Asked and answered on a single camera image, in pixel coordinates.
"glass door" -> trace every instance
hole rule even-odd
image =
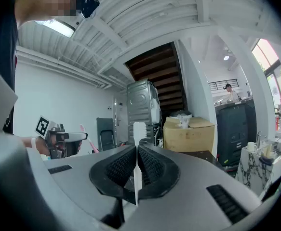
[[[271,94],[272,94],[272,98],[273,98],[273,102],[274,102],[274,107],[278,108],[279,105],[281,105],[281,94],[280,94],[280,89],[279,86],[277,84],[276,78],[274,76],[274,74],[271,74],[267,77],[269,86],[270,86],[270,90],[271,90]]]

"white ceiling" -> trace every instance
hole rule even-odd
[[[218,61],[222,62],[225,67],[231,67],[236,60],[231,50],[218,35],[193,36],[190,40],[192,50],[200,61]],[[224,61],[226,55],[229,56],[229,59]]]
[[[93,19],[84,20],[80,15],[59,18],[75,27],[71,39],[29,22],[19,30],[19,45],[123,90],[132,80],[128,71],[115,69],[113,63],[135,47],[178,30],[216,25],[216,21],[258,31],[279,31],[276,26],[271,29],[266,25],[265,7],[263,0],[100,0]],[[225,44],[218,36],[192,37],[192,45],[202,58],[219,59],[224,54]]]

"marble counter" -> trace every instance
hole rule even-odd
[[[271,142],[274,159],[272,165],[261,162],[262,149],[255,152],[243,147],[236,180],[243,183],[262,199],[270,186],[281,176],[281,142]]]

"cup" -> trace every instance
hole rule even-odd
[[[248,152],[254,152],[256,150],[256,145],[254,142],[248,142],[247,143],[247,151]]]

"person in background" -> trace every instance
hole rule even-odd
[[[18,29],[28,21],[50,20],[57,16],[76,15],[85,0],[0,0],[0,75],[13,90],[15,88],[15,57]],[[3,131],[13,134],[13,109]],[[25,147],[32,147],[32,137],[19,137]],[[40,154],[48,155],[44,139],[36,138]]]
[[[234,91],[234,90],[231,88],[231,85],[230,85],[230,84],[226,84],[226,86],[225,86],[224,89],[226,89],[228,92],[230,92],[229,100],[231,100],[231,101],[239,100],[238,94],[236,93],[236,91]]]

